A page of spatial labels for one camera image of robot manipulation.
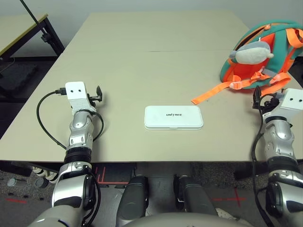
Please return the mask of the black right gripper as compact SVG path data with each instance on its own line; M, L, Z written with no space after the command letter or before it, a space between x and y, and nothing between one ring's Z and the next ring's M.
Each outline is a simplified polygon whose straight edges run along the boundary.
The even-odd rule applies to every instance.
M253 93L253 109L259 109L259 104L262 102L264 98L267 96L270 96L271 99L264 101L263 108L275 108L279 105L280 99L283 97L282 93L273 93L273 94L266 94L261 97L261 89L259 86L255 87L254 93Z

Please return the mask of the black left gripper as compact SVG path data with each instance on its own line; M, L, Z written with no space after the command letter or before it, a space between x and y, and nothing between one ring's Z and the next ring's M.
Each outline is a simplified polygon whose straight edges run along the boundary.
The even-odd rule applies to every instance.
M96 103L95 103L96 101L99 101L99 102L102 101L103 94L102 94L102 91L101 91L100 86L97 86L97 88L96 88L96 93L97 93L97 96L90 96L90 95L87 93L87 98L88 98L88 100L89 100L90 105L96 105Z

